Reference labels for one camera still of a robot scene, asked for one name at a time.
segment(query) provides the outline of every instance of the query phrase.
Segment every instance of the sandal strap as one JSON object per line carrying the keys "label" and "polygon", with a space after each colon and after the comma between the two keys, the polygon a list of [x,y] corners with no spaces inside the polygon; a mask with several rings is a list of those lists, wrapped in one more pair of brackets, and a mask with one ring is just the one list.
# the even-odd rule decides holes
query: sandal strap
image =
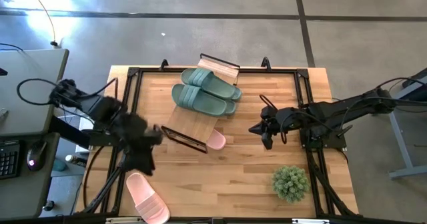
{"label": "sandal strap", "polygon": [[178,105],[180,107],[187,107],[193,109],[193,104],[197,93],[200,91],[200,87],[194,87],[191,85],[185,85],[179,95]]}
{"label": "sandal strap", "polygon": [[163,201],[157,193],[135,206],[142,219],[148,220],[163,209]]}
{"label": "sandal strap", "polygon": [[205,80],[205,78],[212,73],[212,71],[203,69],[203,68],[197,68],[194,70],[194,72],[189,76],[188,84],[194,85],[196,87],[201,87],[201,84]]}

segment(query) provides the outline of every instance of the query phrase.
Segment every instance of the potted plant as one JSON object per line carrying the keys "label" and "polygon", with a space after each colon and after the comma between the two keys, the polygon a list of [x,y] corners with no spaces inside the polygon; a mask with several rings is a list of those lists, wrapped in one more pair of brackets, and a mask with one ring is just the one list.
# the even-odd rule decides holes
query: potted plant
{"label": "potted plant", "polygon": [[301,201],[305,192],[310,189],[310,183],[304,169],[296,166],[281,167],[273,174],[273,190],[280,199],[288,203]]}

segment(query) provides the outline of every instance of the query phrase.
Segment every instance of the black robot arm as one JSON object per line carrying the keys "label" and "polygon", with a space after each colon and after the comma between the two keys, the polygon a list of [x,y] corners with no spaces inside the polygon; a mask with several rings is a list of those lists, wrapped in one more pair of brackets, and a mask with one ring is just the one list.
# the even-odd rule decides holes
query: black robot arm
{"label": "black robot arm", "polygon": [[302,130],[302,139],[310,140],[310,147],[345,148],[343,135],[352,126],[343,129],[343,124],[367,114],[387,114],[400,105],[427,105],[393,99],[388,91],[379,87],[341,101],[309,103],[298,109],[277,109],[265,101],[266,97],[260,97],[267,106],[262,109],[261,122],[251,127],[249,132],[261,135],[266,149],[272,148],[272,135],[281,133],[282,141],[286,143],[288,131],[297,129]]}
{"label": "black robot arm", "polygon": [[79,90],[74,80],[59,82],[49,96],[49,102],[56,107],[75,107],[95,121],[96,130],[84,130],[97,140],[115,143],[126,154],[121,168],[123,171],[137,169],[153,175],[155,169],[152,150],[163,139],[156,126],[147,130],[147,121],[128,113],[126,104],[113,97],[99,93],[87,94]]}

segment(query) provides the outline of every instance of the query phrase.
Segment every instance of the concrete floor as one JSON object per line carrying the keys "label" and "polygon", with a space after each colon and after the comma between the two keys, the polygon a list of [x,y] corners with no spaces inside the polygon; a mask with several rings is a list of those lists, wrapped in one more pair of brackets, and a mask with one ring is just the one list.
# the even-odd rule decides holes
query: concrete floor
{"label": "concrete floor", "polygon": [[[427,0],[302,0],[306,15],[425,17]],[[111,18],[53,17],[57,41],[70,50],[64,78],[96,90],[111,65],[195,65],[200,53],[256,66],[308,67],[299,20],[129,18],[126,13],[297,15],[296,0],[42,0],[50,10],[103,12]],[[37,0],[0,0],[1,10],[39,9]],[[51,28],[43,12],[0,16],[1,42],[48,49]],[[325,67],[337,98],[367,91],[426,67],[427,25],[397,21],[307,21],[316,67]],[[350,173],[360,213],[367,217],[427,221],[427,175],[392,181],[404,162],[387,116],[367,116],[346,134]],[[426,148],[416,162],[427,164]]]}

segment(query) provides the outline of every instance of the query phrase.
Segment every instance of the computer mouse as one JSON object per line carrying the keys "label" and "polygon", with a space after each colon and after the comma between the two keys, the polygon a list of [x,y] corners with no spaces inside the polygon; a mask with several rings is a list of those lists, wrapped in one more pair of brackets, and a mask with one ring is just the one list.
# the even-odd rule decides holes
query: computer mouse
{"label": "computer mouse", "polygon": [[38,171],[45,164],[46,145],[44,140],[36,141],[30,146],[27,153],[27,166],[30,171]]}

